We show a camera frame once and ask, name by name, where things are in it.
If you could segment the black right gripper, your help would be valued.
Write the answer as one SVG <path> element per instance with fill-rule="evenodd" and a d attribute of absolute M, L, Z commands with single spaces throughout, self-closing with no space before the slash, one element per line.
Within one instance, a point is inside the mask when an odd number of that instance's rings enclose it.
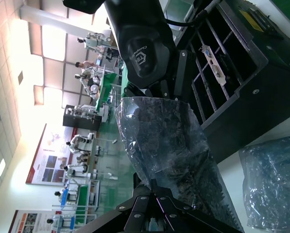
<path fill-rule="evenodd" d="M 161 80 L 176 53 L 172 32 L 157 0 L 107 0 L 104 3 L 121 58 L 131 83 L 125 97 L 169 99 Z M 173 97 L 188 102 L 195 77 L 195 54 L 179 51 Z"/>

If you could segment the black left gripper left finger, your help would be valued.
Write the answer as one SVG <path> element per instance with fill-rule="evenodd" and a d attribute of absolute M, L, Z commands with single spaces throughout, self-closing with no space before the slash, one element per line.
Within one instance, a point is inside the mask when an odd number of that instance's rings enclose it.
<path fill-rule="evenodd" d="M 152 233 L 153 189 L 140 184 L 133 196 L 114 210 L 84 225 L 78 233 Z"/>

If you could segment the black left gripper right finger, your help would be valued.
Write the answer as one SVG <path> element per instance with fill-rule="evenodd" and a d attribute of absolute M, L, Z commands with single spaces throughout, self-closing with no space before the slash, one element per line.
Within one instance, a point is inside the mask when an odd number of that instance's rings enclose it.
<path fill-rule="evenodd" d="M 174 232 L 183 233 L 238 233 L 239 230 L 193 210 L 190 206 L 175 199 L 169 188 L 156 187 L 156 200 L 165 219 Z"/>

